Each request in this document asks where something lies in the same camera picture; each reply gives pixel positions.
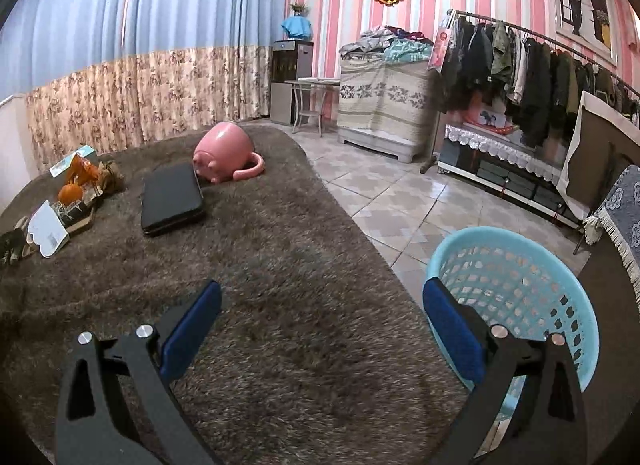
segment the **light blue plastic basket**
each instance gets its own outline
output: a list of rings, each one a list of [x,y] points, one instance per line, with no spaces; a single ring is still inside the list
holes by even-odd
[[[501,228],[464,228],[439,244],[427,267],[431,277],[439,277],[460,304],[473,306],[487,324],[507,326],[516,337],[545,340],[549,333],[562,333],[585,390],[598,362],[596,316],[574,274],[546,248]],[[511,418],[523,385],[524,377],[513,379],[500,419]]]

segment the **man in black suit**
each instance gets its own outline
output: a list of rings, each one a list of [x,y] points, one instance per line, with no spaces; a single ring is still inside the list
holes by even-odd
[[[580,35],[580,26],[582,26],[582,0],[569,0],[571,8],[571,20],[574,23],[574,35]]]

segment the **fringed cloth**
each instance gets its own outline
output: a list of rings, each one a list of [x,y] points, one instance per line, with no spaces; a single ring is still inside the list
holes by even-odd
[[[600,239],[603,230],[620,252],[640,313],[640,168],[636,165],[620,174],[602,205],[584,222],[590,245]]]

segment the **metal bolt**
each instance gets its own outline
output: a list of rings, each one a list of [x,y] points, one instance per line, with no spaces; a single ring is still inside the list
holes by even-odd
[[[150,337],[154,332],[154,327],[149,324],[142,324],[142,326],[138,326],[136,330],[136,335],[141,339],[146,339]]]
[[[554,333],[553,335],[551,335],[551,342],[553,342],[553,344],[555,344],[556,346],[562,346],[564,345],[566,340],[564,340],[564,337],[561,334]]]
[[[91,334],[90,331],[83,331],[81,334],[78,335],[78,342],[80,342],[82,345],[88,344],[89,342],[91,342],[91,339],[93,338],[94,336]]]
[[[497,339],[504,339],[509,334],[509,330],[502,324],[494,324],[491,326],[491,334]]]

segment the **curtain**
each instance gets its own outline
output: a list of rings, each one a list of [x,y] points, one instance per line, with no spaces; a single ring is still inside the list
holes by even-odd
[[[43,5],[67,12],[42,16]],[[41,170],[84,143],[112,152],[257,118],[283,15],[284,0],[20,0],[0,52],[18,45],[31,69],[16,63],[20,84],[0,90],[28,94]]]

